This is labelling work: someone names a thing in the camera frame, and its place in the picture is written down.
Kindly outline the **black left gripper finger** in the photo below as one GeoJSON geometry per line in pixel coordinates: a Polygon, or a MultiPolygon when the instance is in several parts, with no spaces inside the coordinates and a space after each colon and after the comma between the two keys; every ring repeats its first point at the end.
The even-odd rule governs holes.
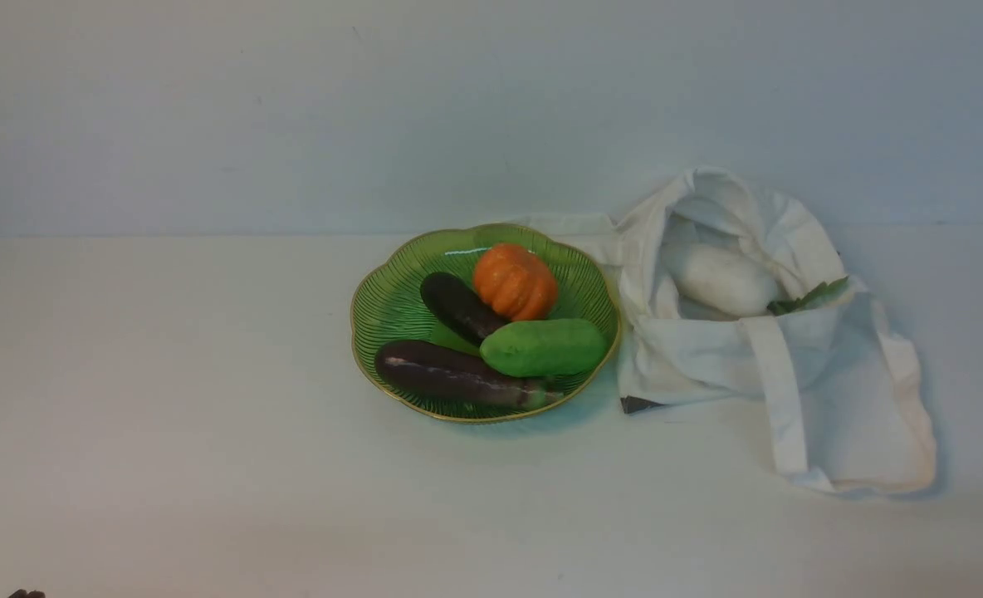
{"type": "Polygon", "coordinates": [[[9,598],[45,598],[43,591],[38,590],[25,590],[25,588],[18,588],[14,591],[9,598]]]}

